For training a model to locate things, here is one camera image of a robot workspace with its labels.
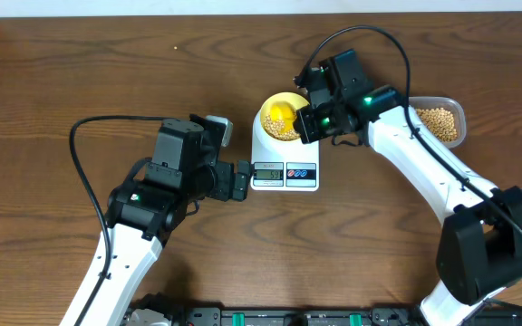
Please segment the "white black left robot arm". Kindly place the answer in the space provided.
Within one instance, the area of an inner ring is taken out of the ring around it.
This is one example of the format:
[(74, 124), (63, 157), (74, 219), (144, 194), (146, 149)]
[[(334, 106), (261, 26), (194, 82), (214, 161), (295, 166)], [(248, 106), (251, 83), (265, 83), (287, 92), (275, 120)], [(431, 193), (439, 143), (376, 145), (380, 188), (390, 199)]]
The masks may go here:
[(219, 160), (230, 141), (233, 124), (219, 116), (187, 120), (159, 117), (154, 153), (139, 159), (114, 188), (102, 209), (86, 177), (75, 147), (72, 126), (69, 148), (74, 167), (101, 225), (91, 265), (65, 313), (64, 325), (120, 325), (142, 279), (159, 259), (173, 230), (190, 216), (189, 205), (206, 197), (227, 202), (247, 198), (252, 165)]

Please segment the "yellow measuring scoop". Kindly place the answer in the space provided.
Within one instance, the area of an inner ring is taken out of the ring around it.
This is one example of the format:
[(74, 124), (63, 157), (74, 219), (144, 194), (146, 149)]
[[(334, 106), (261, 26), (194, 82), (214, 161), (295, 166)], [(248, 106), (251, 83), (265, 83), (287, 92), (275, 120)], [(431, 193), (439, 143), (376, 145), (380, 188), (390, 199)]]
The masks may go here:
[(281, 130), (285, 133), (293, 128), (295, 108), (286, 101), (276, 101), (269, 108), (269, 117), (271, 121), (281, 123)]

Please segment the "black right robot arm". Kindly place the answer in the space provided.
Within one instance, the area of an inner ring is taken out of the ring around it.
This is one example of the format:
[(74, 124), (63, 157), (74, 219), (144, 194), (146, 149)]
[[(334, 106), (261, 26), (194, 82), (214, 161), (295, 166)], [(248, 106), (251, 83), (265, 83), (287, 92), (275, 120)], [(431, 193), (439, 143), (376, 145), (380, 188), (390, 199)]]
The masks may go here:
[(392, 86), (374, 88), (353, 50), (306, 64), (295, 77), (309, 105), (297, 112), (304, 144), (356, 133), (420, 192), (441, 224), (440, 281), (420, 304), (428, 325), (461, 325), (522, 279), (522, 189), (501, 190), (469, 169)]

